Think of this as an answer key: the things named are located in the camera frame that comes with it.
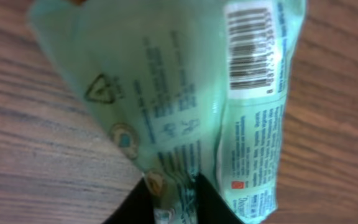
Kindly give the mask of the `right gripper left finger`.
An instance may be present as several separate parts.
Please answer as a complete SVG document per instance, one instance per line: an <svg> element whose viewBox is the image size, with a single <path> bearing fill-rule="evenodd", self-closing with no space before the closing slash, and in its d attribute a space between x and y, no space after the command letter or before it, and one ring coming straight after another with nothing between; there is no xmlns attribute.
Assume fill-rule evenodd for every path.
<svg viewBox="0 0 358 224"><path fill-rule="evenodd" d="M154 224L151 194L140 180L119 208L103 224Z"/></svg>

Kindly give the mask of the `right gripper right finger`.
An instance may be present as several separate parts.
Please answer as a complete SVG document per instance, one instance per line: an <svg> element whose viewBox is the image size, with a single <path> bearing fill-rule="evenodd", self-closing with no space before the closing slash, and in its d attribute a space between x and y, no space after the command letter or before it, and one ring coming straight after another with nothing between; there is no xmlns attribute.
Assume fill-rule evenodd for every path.
<svg viewBox="0 0 358 224"><path fill-rule="evenodd" d="M196 198L199 224L242 224L202 174L196 178Z"/></svg>

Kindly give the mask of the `teal orange tissue pack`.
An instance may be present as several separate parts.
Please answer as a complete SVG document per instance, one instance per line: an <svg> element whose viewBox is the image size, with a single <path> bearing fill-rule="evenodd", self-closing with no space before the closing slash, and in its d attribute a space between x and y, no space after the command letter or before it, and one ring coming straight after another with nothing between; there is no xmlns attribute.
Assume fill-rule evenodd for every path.
<svg viewBox="0 0 358 224"><path fill-rule="evenodd" d="M35 1L56 71L142 172L156 223L199 223L199 176L241 223L277 209L305 0Z"/></svg>

